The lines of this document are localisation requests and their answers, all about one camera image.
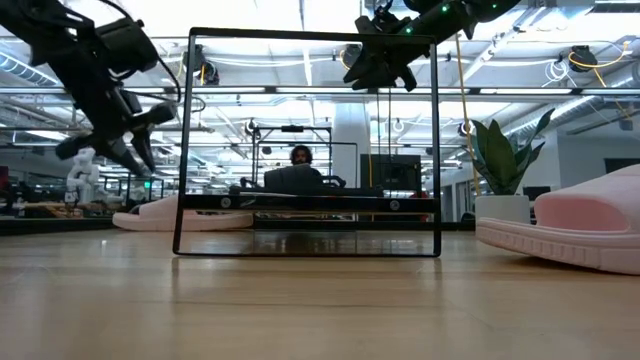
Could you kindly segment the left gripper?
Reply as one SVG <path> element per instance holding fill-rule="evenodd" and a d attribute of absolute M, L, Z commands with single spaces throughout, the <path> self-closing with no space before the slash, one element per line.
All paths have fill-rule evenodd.
<path fill-rule="evenodd" d="M 74 108 L 81 110 L 92 125 L 91 130 L 63 140 L 55 148 L 60 159 L 68 159 L 81 149 L 93 148 L 97 155 L 128 169 L 136 176 L 147 172 L 128 150 L 123 136 L 132 135 L 131 144 L 146 167 L 154 172 L 155 161 L 150 135 L 156 125 L 173 120 L 179 101 L 152 94 L 139 94 L 123 88 L 109 91 L 71 91 Z"/>

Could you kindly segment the person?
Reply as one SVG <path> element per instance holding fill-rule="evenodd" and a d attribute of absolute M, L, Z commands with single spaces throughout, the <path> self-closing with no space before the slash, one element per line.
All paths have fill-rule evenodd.
<path fill-rule="evenodd" d="M 296 145 L 291 150 L 289 158 L 292 165 L 310 165 L 313 162 L 313 154 L 306 145 Z"/>

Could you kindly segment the black monitor screen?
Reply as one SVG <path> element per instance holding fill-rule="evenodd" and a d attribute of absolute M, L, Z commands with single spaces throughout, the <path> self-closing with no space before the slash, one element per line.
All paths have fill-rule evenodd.
<path fill-rule="evenodd" d="M 419 191 L 422 186 L 418 155 L 361 154 L 360 186 L 384 190 Z"/>

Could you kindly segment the green leafy plant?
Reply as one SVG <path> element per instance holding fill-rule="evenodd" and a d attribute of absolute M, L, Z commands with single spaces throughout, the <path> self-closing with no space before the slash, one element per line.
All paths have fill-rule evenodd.
<path fill-rule="evenodd" d="M 537 160 L 544 142 L 536 147 L 532 142 L 550 123 L 555 109 L 539 119 L 534 132 L 523 146 L 507 138 L 499 124 L 492 120 L 489 127 L 473 120 L 475 133 L 470 136 L 474 169 L 487 181 L 494 195 L 514 195 L 529 166 Z"/>

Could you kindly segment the silver ventilation duct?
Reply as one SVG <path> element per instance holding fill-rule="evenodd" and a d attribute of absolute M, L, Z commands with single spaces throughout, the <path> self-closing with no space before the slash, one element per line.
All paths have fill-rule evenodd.
<path fill-rule="evenodd" d="M 502 126 L 502 133 L 505 136 L 514 134 L 518 136 L 529 136 L 536 129 L 540 118 L 550 110 L 554 110 L 554 112 L 551 114 L 550 122 L 545 128 L 545 131 L 554 129 L 583 116 L 591 115 L 598 110 L 604 109 L 608 105 L 614 105 L 615 102 L 623 104 L 628 101 L 640 102 L 640 95 L 589 95 L 580 96 L 561 103 L 547 104 L 517 117 L 515 120 L 508 121 Z"/>

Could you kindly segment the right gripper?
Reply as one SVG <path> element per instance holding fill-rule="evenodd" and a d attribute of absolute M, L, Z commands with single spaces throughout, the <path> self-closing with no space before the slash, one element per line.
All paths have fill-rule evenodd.
<path fill-rule="evenodd" d="M 410 64 L 421 56 L 428 57 L 435 39 L 419 34 L 410 17 L 394 15 L 392 5 L 385 2 L 375 8 L 372 19 L 361 16 L 355 21 L 360 34 L 376 39 L 362 43 L 358 57 L 343 77 L 353 90 L 379 88 L 379 76 L 382 80 L 400 78 L 407 92 L 417 87 Z"/>

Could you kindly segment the black aluminium rig frame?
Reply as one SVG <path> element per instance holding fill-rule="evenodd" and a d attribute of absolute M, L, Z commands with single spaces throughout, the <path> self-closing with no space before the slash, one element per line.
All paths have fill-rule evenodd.
<path fill-rule="evenodd" d="M 27 235 L 41 233 L 96 231 L 113 229 L 110 219 L 0 219 L 0 236 Z M 267 220 L 259 219 L 251 226 L 252 230 L 304 230 L 304 231 L 433 231 L 433 222 L 348 222 L 348 221 L 311 221 L 311 220 Z"/>

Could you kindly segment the white robot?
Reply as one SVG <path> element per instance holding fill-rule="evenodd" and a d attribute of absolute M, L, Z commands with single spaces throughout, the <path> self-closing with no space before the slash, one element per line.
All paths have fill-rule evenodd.
<path fill-rule="evenodd" d="M 73 166 L 66 178 L 66 204 L 90 203 L 94 197 L 94 185 L 99 179 L 99 167 L 93 163 L 93 148 L 81 149 L 73 157 Z"/>

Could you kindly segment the ceiling light strip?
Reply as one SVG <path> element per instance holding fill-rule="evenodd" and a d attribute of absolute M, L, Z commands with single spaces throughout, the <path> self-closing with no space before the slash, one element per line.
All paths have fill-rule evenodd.
<path fill-rule="evenodd" d="M 173 92 L 169 87 L 128 87 L 127 91 L 142 94 L 168 95 Z M 377 91 L 382 94 L 399 95 L 426 95 L 431 93 L 431 88 L 418 87 L 411 92 L 404 88 L 381 88 Z M 460 94 L 457 87 L 438 88 L 441 95 Z M 514 95 L 514 96 L 640 96 L 640 88 L 464 88 L 470 95 Z M 193 94 L 374 94 L 374 90 L 352 90 L 349 87 L 297 87 L 297 86 L 222 86 L 222 87 L 196 87 Z M 0 94 L 46 94 L 62 95 L 66 90 L 62 87 L 0 87 Z"/>

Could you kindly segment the pink rubber slide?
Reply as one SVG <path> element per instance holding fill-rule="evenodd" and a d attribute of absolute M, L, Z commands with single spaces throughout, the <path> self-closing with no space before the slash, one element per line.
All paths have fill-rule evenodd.
<path fill-rule="evenodd" d="M 605 272 L 640 275 L 640 164 L 539 196 L 537 223 L 476 221 L 483 243 Z"/>
<path fill-rule="evenodd" d="M 138 232 L 173 232 L 176 226 L 178 196 L 137 205 L 127 213 L 117 212 L 112 223 L 121 229 Z M 224 231 L 249 228 L 251 214 L 201 215 L 195 210 L 183 212 L 182 230 L 187 232 Z"/>

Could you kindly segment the white plant pot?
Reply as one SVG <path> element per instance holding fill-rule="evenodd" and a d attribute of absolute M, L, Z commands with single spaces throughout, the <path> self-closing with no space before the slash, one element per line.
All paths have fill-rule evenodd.
<path fill-rule="evenodd" d="M 484 195 L 475 200 L 476 218 L 531 222 L 529 198 L 524 195 Z"/>

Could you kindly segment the black background rig frame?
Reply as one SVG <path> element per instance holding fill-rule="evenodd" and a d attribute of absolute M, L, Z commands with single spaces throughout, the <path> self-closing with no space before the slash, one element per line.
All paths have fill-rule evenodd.
<path fill-rule="evenodd" d="M 288 146 L 295 147 L 294 141 L 268 141 L 267 138 L 274 132 L 282 133 L 303 133 L 305 131 L 312 132 L 318 141 L 308 142 L 308 145 L 323 144 L 329 150 L 328 158 L 328 174 L 333 175 L 334 168 L 334 147 L 335 146 L 353 146 L 355 153 L 358 153 L 358 145 L 355 142 L 341 142 L 333 139 L 333 133 L 331 127 L 316 127 L 316 126 L 303 126 L 303 125 L 282 125 L 282 126 L 259 126 L 253 120 L 250 120 L 245 125 L 245 133 L 251 136 L 251 180 L 256 182 L 258 180 L 258 168 L 259 168 L 259 152 L 261 144 L 287 144 Z"/>

